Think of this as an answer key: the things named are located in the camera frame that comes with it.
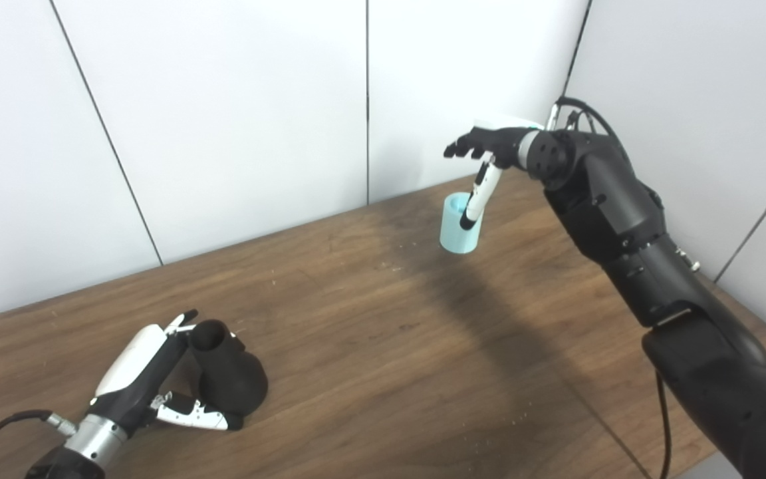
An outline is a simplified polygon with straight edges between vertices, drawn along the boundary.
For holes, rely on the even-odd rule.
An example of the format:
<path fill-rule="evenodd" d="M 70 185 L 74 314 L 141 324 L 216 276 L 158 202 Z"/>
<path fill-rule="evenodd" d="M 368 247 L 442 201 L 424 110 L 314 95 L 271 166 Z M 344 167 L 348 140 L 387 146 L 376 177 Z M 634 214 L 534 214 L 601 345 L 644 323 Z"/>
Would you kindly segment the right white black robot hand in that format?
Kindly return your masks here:
<path fill-rule="evenodd" d="M 493 196 L 502 173 L 511 168 L 525 170 L 524 159 L 536 132 L 544 127 L 536 122 L 519 119 L 490 121 L 477 120 L 474 127 L 446 146 L 445 158 L 480 160 L 477 176 L 472 183 L 471 194 L 459 219 L 459 226 L 472 230 L 483 217 L 489 199 Z"/>

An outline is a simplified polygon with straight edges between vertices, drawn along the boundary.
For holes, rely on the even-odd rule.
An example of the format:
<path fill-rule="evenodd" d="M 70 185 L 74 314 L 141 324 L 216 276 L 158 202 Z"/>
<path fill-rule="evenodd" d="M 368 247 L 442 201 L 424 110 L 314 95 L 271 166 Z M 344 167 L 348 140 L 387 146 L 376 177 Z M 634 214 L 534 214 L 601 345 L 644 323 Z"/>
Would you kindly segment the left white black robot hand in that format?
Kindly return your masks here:
<path fill-rule="evenodd" d="M 188 351 L 190 322 L 197 314 L 192 309 L 180 313 L 167 327 L 151 324 L 139 330 L 100 380 L 86 414 L 112 422 L 127 437 L 156 420 L 204 430 L 241 430 L 242 416 L 189 395 L 160 393 Z"/>

